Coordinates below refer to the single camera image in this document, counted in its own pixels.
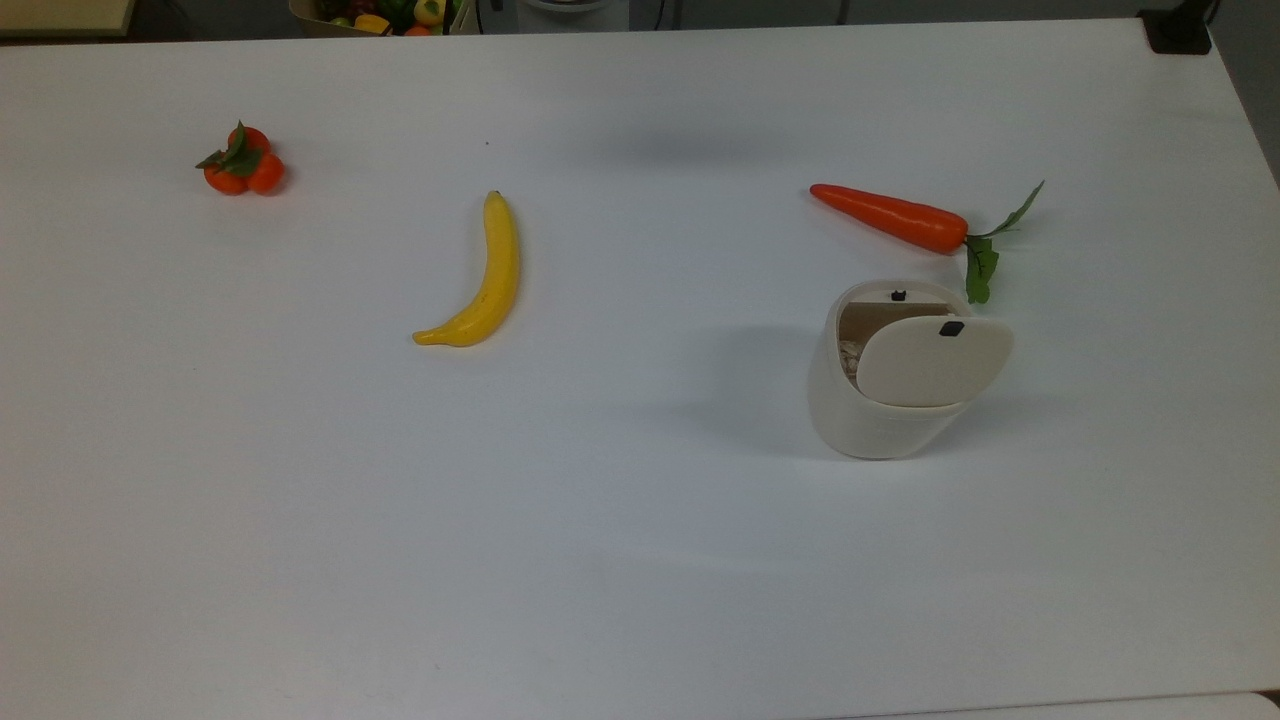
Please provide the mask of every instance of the toy vegetable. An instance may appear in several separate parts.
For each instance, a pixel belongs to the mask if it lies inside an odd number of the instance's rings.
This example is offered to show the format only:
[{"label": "toy vegetable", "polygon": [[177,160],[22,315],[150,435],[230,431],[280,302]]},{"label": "toy vegetable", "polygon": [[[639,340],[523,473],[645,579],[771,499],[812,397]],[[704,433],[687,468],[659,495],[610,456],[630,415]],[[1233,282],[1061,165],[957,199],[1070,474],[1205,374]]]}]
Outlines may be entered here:
[{"label": "toy vegetable", "polygon": [[980,304],[991,299],[991,277],[996,273],[996,263],[1000,260],[1000,254],[991,249],[991,238],[1014,229],[1014,223],[1032,206],[1042,187],[1044,181],[1027,196],[1021,208],[1010,213],[996,229],[983,234],[969,234],[969,223],[964,218],[931,205],[838,184],[814,184],[809,192],[841,213],[925,250],[950,255],[961,245],[965,246],[969,252],[965,292],[969,295],[969,302]]}]

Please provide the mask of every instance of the open lid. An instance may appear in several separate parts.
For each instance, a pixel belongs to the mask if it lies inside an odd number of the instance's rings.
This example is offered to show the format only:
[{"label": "open lid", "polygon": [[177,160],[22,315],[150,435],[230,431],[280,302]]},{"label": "open lid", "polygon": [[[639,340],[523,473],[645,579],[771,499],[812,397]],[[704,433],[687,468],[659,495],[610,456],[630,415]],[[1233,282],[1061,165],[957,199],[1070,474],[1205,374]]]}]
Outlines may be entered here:
[{"label": "open lid", "polygon": [[870,400],[900,407],[965,402],[996,379],[1012,347],[1014,333],[1000,320],[905,318],[867,340],[856,386]]}]

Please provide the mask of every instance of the banana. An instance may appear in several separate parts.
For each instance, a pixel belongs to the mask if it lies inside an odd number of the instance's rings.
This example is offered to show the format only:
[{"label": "banana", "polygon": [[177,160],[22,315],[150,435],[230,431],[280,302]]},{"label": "banana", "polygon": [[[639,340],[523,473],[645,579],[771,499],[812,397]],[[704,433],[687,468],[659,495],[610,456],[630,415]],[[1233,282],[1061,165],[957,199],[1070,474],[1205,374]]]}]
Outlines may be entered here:
[{"label": "banana", "polygon": [[443,325],[413,333],[413,342],[466,347],[492,336],[507,319],[520,288],[520,238],[511,208],[497,190],[484,200],[484,234],[489,259],[475,299]]}]

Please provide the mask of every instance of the box of fruit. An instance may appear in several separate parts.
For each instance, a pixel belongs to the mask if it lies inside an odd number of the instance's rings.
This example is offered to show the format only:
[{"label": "box of fruit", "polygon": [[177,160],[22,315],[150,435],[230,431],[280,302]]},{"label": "box of fruit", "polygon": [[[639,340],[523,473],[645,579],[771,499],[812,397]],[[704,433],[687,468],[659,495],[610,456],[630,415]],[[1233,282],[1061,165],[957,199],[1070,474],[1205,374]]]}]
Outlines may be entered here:
[{"label": "box of fruit", "polygon": [[475,0],[289,0],[307,37],[476,35]]}]

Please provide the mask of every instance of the black object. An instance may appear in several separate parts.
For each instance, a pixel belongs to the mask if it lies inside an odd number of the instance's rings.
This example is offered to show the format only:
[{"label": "black object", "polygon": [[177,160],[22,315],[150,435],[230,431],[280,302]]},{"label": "black object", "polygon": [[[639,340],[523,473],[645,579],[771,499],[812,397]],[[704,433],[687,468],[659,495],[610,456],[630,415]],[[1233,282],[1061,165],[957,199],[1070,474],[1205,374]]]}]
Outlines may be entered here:
[{"label": "black object", "polygon": [[[1221,0],[1183,0],[1172,10],[1139,10],[1147,31],[1147,45],[1160,55],[1208,55],[1213,42],[1208,23],[1217,14]],[[1204,18],[1212,5],[1213,12]]]}]

